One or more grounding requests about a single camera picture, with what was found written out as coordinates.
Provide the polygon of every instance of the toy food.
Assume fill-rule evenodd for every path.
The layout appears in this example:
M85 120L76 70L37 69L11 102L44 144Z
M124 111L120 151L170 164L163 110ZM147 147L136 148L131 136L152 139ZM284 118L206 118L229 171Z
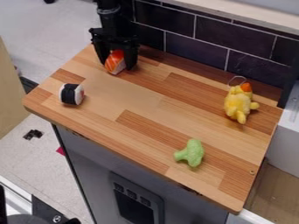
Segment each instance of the toy food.
M105 61L105 68L111 74L118 74L123 69L125 69L126 63L124 61L123 50L112 51Z
M63 84L59 90L59 98L64 103L80 105L84 99L84 89L79 84Z
M176 161L187 160L190 167L196 167L200 165L204 154L205 150L201 142L197 139L190 139L186 148L174 153L174 158Z
M250 110L257 109L260 106L258 102L252 102L252 98L253 90L250 83L245 82L231 87L225 98L224 109L226 115L241 124L245 124Z

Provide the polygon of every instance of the green broccoli toy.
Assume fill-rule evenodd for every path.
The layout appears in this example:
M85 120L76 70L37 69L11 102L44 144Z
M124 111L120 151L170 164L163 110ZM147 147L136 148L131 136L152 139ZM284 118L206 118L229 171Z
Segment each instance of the green broccoli toy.
M205 150L201 142L197 139L190 139L186 148L174 153L176 161L187 160L190 167L197 167L201 163L201 159L205 154Z

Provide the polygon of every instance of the oven window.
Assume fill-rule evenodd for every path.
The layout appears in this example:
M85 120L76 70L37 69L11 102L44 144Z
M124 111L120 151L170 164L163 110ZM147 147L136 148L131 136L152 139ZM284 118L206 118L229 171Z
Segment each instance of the oven window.
M120 214L126 220L134 224L155 224L153 210L129 196L115 191Z

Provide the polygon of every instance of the wood grain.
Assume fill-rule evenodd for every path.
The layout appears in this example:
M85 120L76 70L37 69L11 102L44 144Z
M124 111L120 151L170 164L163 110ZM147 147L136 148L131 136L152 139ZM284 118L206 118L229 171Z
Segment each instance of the wood grain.
M134 69L113 76L90 45L28 94L24 105L236 214L282 110L275 106L280 91L258 83L254 88L262 95L254 99L261 104L259 111L244 126L229 120L223 102L226 79L232 76L145 48ZM59 88L67 81L85 88L87 97L79 107L59 102ZM190 138L205 147L198 169L173 159Z

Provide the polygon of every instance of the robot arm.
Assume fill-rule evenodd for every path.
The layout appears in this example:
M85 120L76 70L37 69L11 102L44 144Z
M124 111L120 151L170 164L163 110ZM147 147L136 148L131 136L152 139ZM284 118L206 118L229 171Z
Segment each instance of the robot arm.
M118 0L97 0L102 28L92 28L94 49L102 64L111 50L123 50L126 68L130 70L137 62L139 44L132 22L122 14Z

